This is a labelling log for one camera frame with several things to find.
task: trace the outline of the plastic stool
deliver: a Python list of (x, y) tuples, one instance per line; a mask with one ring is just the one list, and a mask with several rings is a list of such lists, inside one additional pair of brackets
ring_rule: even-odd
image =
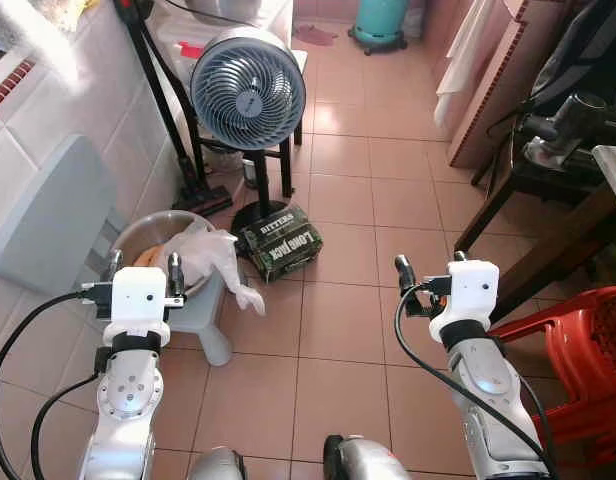
[(569, 397), (546, 412), (555, 443), (594, 438), (590, 464), (616, 460), (616, 287), (581, 293), (490, 333), (509, 342), (538, 331)]

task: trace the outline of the white container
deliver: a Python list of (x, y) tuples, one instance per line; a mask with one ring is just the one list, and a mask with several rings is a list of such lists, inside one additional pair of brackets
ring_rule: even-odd
[[(292, 36), (292, 0), (261, 0), (248, 23), (274, 33), (290, 47)], [(170, 65), (190, 94), (190, 77), (206, 44), (216, 35), (230, 28), (225, 25), (202, 23), (192, 14), (173, 11), (156, 27), (157, 40), (166, 52)]]

